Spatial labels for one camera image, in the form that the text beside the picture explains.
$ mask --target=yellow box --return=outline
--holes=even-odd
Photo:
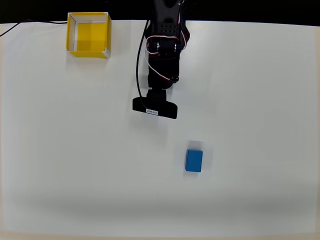
[[[110,58],[112,20],[107,12],[69,12],[66,51],[75,57]]]

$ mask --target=white cable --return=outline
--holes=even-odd
[[[182,37],[183,37],[183,40],[184,40],[184,47],[183,47],[182,50],[185,50],[185,48],[187,47],[187,41],[186,41],[186,37],[185,37],[184,33],[182,32],[182,30],[181,30],[181,33],[182,33]]]
[[[158,54],[158,53],[159,53],[159,52],[149,52],[149,51],[148,51],[148,39],[149,39],[149,38],[153,38],[153,37],[157,37],[157,38],[168,38],[168,39],[177,39],[177,40],[178,40],[178,38],[177,38],[176,36],[152,35],[152,36],[147,37],[146,40],[145,40],[145,49],[146,49],[146,51],[148,52],[148,54],[151,54],[151,55],[153,55],[153,54]]]
[[[144,59],[145,59],[146,63],[149,65],[149,67],[150,67],[153,71],[155,71],[160,77],[162,77],[162,78],[164,78],[164,79],[166,79],[166,80],[170,80],[170,78],[167,78],[167,77],[161,75],[161,74],[158,73],[152,66],[150,66],[150,64],[149,64],[149,62],[148,62],[148,60],[147,60],[147,58],[146,58],[146,51],[147,51],[147,50],[144,51]]]

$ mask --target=white surface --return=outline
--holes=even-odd
[[[3,38],[5,230],[215,237],[315,231],[315,29],[188,22],[177,120],[132,111],[145,21],[112,21],[112,57],[72,58],[66,26]],[[140,82],[147,91],[147,63]],[[184,172],[201,146],[202,172]]]

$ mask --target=label sticker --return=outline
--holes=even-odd
[[[145,112],[146,112],[147,114],[158,115],[158,111],[151,110],[151,109],[146,109]]]

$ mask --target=wire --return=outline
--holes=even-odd
[[[150,66],[150,64],[149,64],[149,62],[148,62],[148,60],[147,60],[147,58],[146,58],[146,51],[147,51],[147,50],[144,51],[144,59],[145,59],[146,63],[149,65],[149,67],[150,67],[153,71],[155,71],[155,73],[158,74],[160,77],[164,78],[165,80],[170,80],[170,78],[167,78],[167,77],[161,75],[161,74],[160,74],[159,72],[157,72],[152,66]]]
[[[148,51],[148,39],[149,39],[149,38],[153,38],[153,37],[157,37],[157,38],[168,38],[168,39],[177,39],[177,40],[179,40],[176,36],[166,36],[166,35],[152,35],[152,36],[147,37],[147,39],[145,40],[145,49],[146,49],[146,51],[148,52],[148,54],[151,54],[151,55],[156,55],[156,54],[159,53],[159,52],[149,52],[149,51]]]
[[[139,49],[138,49],[138,54],[136,56],[136,66],[135,66],[136,88],[138,89],[141,103],[145,108],[147,108],[147,107],[145,106],[145,104],[143,102],[143,98],[142,98],[141,91],[140,91],[139,76],[138,76],[139,75],[139,69],[138,68],[139,68],[139,57],[140,57],[141,47],[142,47],[142,43],[143,43],[144,38],[145,38],[145,34],[146,34],[148,23],[149,23],[149,20],[146,21],[145,26],[144,26],[143,34],[142,34],[140,45],[139,45]]]
[[[182,32],[182,30],[181,30],[181,33],[182,33],[182,37],[183,37],[183,40],[184,40],[184,47],[183,47],[182,50],[185,50],[186,47],[187,47],[187,41],[186,41],[186,37],[185,37],[184,33]]]
[[[18,26],[19,24],[22,23],[45,23],[45,24],[66,24],[66,21],[62,21],[62,22],[55,22],[55,21],[38,21],[38,20],[23,20],[20,21],[18,23],[16,23],[15,25],[13,25],[12,27],[10,27],[7,31],[5,31],[4,33],[0,34],[0,37],[2,37],[3,35],[5,35],[7,32],[11,31],[12,29],[14,29],[16,26]]]

